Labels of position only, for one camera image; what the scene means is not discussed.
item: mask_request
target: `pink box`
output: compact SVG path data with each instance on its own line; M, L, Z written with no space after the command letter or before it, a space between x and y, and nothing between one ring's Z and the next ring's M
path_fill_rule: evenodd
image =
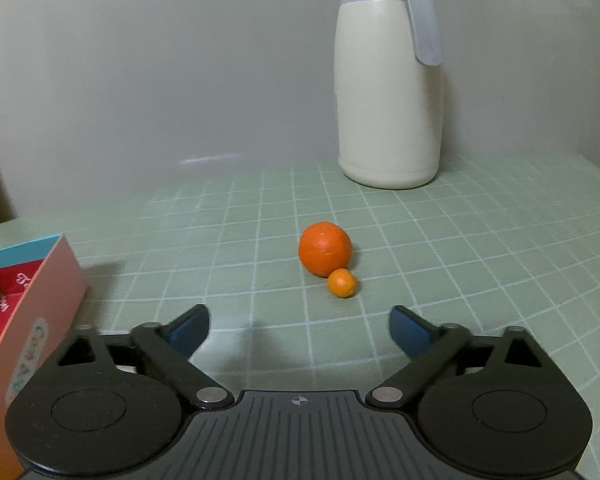
M7 407L71 329L86 287L62 235L0 250L0 480L22 472L4 433Z

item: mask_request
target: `small orange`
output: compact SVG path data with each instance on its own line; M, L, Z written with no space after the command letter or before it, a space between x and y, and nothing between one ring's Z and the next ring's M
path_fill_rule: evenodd
M349 235L331 222L318 222L304 230L298 256L306 269L326 278L336 269L349 265L352 247Z
M336 269L327 278L327 287L339 298L350 298L357 286L356 277L347 269Z

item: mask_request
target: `table surface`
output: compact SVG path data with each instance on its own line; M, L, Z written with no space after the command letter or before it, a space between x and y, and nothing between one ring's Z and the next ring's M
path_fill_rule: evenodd
M307 273L299 234L336 222L359 293ZM65 232L91 288L77 324L124 332L196 303L212 314L193 362L242 388L358 388L406 364L392 305L499 335L523 325L587 401L579 469L600 479L600 170L583 158L450 158L419 189L359 186L310 164L0 225L0 247Z

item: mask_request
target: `thermos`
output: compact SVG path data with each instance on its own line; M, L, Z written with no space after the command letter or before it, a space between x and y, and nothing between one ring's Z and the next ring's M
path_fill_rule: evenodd
M340 167L405 189L440 163L442 42L432 0L341 0L334 48Z

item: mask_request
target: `gray thermos handle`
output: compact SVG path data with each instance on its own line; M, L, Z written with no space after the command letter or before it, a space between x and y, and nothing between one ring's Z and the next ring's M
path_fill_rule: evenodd
M442 63L442 40L433 0L404 0L411 23L416 60L427 66Z

